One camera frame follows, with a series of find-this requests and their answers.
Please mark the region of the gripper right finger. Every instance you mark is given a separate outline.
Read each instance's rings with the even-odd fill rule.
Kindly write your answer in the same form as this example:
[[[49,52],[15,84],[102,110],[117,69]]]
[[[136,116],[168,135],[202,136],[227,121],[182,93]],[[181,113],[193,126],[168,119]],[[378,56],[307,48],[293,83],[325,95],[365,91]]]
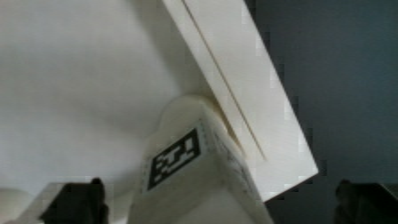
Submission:
[[[398,199],[376,183],[340,180],[333,224],[398,224]]]

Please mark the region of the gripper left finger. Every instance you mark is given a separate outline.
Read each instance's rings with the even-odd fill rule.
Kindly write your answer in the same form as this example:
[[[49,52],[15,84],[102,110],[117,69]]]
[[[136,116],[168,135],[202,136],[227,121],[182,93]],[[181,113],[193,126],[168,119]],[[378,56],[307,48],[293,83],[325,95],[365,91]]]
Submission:
[[[40,192],[15,224],[108,224],[101,179],[65,183],[54,194]]]

